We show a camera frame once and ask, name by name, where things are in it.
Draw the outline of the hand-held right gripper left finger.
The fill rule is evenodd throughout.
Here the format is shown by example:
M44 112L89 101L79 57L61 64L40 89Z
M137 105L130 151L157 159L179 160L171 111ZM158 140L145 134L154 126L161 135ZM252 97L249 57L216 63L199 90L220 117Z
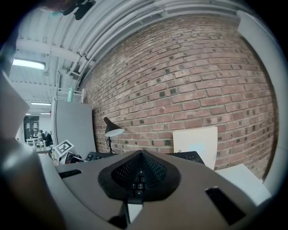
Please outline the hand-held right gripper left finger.
M136 156L126 152L90 162L58 165L55 167L55 201L63 215L67 230L141 230L140 219L129 223L126 190L118 184L112 190L120 199L110 198L99 184L111 174L106 167L117 168Z

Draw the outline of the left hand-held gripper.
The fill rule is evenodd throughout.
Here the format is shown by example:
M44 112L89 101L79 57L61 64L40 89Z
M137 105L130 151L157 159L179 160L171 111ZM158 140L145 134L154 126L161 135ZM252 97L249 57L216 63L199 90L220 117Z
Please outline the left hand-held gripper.
M81 156L76 153L74 145L68 140L55 146L54 151L58 156L59 165L87 162L87 160L82 159Z

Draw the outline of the grey metal cabinet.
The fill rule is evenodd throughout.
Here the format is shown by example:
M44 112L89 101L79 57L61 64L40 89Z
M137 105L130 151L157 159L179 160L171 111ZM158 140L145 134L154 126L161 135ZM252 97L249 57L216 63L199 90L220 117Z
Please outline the grey metal cabinet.
M96 151L91 105L53 100L51 122L55 146L68 140L82 158Z

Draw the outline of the black desk lamp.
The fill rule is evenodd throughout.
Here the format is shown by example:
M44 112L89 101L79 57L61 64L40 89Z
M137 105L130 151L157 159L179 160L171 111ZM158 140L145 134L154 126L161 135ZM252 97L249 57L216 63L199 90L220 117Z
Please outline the black desk lamp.
M111 137L117 136L122 134L125 130L118 126L117 124L113 123L108 117L104 117L104 122L106 123L106 129L104 136L106 137L106 143L109 147L109 153L113 154L114 151L112 150L112 142Z

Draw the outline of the white shelf rack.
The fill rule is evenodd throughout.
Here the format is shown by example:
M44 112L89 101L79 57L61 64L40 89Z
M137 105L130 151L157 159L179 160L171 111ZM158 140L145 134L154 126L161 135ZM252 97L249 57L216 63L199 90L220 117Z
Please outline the white shelf rack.
M55 100L67 101L68 91L69 89L67 88L58 88L54 96ZM84 92L74 90L72 102L83 103L83 101L84 101Z

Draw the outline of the white ceiling pipe bundle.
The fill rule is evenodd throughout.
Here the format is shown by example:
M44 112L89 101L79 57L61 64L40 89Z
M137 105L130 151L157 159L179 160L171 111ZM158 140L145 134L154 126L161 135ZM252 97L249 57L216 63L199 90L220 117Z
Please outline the white ceiling pipe bundle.
M236 15L244 7L237 0L103 0L91 12L92 25L81 37L82 44L71 70L83 73L121 39L151 23L184 14Z

